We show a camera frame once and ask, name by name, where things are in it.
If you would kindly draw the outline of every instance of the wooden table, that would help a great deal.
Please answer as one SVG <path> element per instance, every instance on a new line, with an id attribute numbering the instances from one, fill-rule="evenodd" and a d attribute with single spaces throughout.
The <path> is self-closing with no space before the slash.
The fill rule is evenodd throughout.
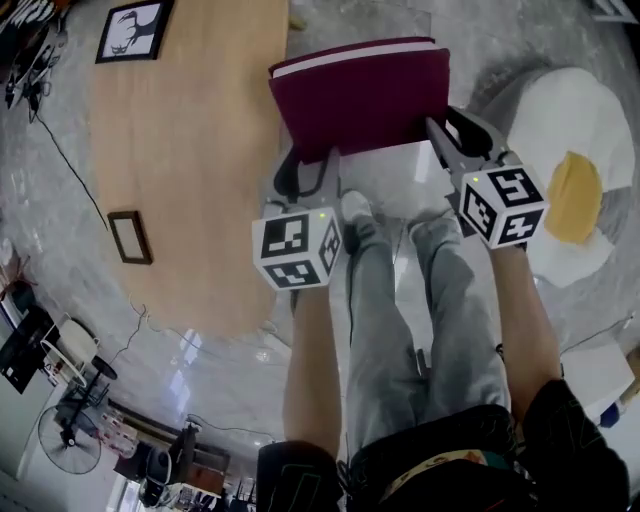
<path id="1" fill-rule="evenodd" d="M 121 263 L 106 237 L 156 328 L 234 336 L 271 313 L 251 222 L 278 152 L 267 70 L 284 58 L 287 24 L 288 0 L 176 0 L 157 61 L 94 68 L 99 202 L 140 211 L 154 263 Z"/>

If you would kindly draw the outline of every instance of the book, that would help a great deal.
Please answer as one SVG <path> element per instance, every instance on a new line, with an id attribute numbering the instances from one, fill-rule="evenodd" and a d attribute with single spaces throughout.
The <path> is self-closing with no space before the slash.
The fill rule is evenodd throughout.
<path id="1" fill-rule="evenodd" d="M 271 91 L 299 157 L 324 160 L 427 139 L 443 126 L 449 51 L 433 39 L 373 41 L 291 59 L 270 69 Z"/>

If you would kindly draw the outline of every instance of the picture frame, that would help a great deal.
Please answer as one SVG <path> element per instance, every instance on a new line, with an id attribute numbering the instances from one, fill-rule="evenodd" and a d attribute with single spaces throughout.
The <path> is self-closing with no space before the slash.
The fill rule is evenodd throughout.
<path id="1" fill-rule="evenodd" d="M 144 0 L 111 9 L 100 37 L 96 64 L 156 60 L 173 4 L 174 0 Z"/>
<path id="2" fill-rule="evenodd" d="M 113 212 L 107 215 L 111 234 L 124 263 L 151 265 L 153 257 L 138 211 Z"/>

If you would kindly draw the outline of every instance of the person's arm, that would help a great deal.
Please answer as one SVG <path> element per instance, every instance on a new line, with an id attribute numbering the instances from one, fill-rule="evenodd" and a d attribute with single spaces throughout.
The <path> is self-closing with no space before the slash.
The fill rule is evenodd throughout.
<path id="1" fill-rule="evenodd" d="M 543 386 L 562 379 L 560 351 L 526 253 L 506 247 L 490 254 L 513 414 L 522 422 Z"/>
<path id="2" fill-rule="evenodd" d="M 334 459 L 340 448 L 340 378 L 329 309 L 329 289 L 299 292 L 284 394 L 284 435 L 305 441 Z"/>
<path id="3" fill-rule="evenodd" d="M 523 424 L 521 462 L 544 510 L 626 509 L 629 477 L 562 379 L 560 351 L 526 253 L 491 252 L 513 412 Z"/>
<path id="4" fill-rule="evenodd" d="M 299 292 L 284 395 L 284 443 L 260 450 L 260 511 L 337 512 L 340 380 L 328 288 Z"/>

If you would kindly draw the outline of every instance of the gray pants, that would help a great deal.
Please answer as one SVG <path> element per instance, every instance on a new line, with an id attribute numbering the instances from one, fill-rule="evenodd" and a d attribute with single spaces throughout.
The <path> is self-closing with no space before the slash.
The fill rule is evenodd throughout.
<path id="1" fill-rule="evenodd" d="M 352 315 L 347 390 L 350 455 L 417 425 L 482 404 L 509 408 L 504 365 L 473 271 L 460 256 L 453 214 L 414 234 L 433 323 L 429 379 L 418 373 L 411 331 L 395 304 L 391 246 L 371 217 L 354 225 L 360 246 L 351 258 Z"/>

